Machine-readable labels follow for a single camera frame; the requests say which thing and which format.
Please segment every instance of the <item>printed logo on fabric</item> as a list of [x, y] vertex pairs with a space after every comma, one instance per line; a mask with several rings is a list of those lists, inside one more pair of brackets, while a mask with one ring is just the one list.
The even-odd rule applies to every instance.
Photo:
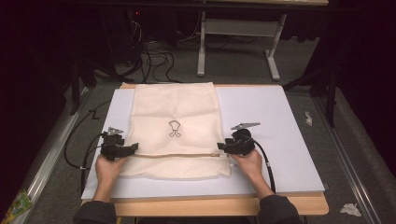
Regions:
[[180, 137], [181, 134], [178, 132], [178, 127], [180, 127], [180, 123], [177, 120], [171, 120], [171, 121], [169, 121], [169, 124], [172, 127], [172, 132], [169, 133], [169, 136], [171, 136], [171, 137], [173, 137], [173, 136]]

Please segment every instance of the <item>dark clothing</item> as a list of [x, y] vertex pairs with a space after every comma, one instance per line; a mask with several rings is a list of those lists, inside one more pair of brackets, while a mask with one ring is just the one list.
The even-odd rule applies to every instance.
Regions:
[[[260, 224], [301, 224], [297, 209], [286, 197], [265, 197], [260, 201], [260, 208]], [[96, 201], [84, 203], [73, 221], [75, 224], [114, 224], [117, 222], [115, 206]]]

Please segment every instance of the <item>person's arm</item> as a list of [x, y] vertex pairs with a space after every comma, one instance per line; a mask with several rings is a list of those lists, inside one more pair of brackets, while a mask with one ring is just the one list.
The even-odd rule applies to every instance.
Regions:
[[230, 155], [256, 191], [260, 199], [258, 214], [261, 224], [301, 223], [297, 209], [288, 198], [275, 195], [262, 177], [262, 155], [254, 149], [246, 157]]
[[108, 161], [99, 155], [95, 168], [98, 186], [91, 202], [84, 203], [73, 218], [75, 224], [113, 224], [117, 222], [116, 210], [110, 203], [111, 191], [127, 158]]

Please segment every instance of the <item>cream fabric bag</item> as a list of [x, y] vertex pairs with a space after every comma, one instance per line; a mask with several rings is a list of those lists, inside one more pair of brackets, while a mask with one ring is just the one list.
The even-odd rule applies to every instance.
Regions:
[[139, 149], [120, 175], [195, 179], [231, 174], [219, 150], [219, 100], [213, 83], [137, 85], [125, 141]]

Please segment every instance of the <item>person's hand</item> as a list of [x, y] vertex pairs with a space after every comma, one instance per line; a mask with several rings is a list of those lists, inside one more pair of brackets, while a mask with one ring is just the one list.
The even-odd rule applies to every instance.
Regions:
[[238, 162], [239, 168], [249, 179], [260, 200], [274, 194], [262, 177], [262, 155], [256, 149], [253, 149], [246, 157], [232, 154], [230, 156]]
[[105, 156], [99, 155], [95, 168], [98, 178], [98, 186], [93, 196], [94, 201], [108, 203], [110, 201], [111, 190], [114, 183], [119, 177], [123, 164], [128, 160], [127, 157], [120, 158], [117, 161], [108, 161]]

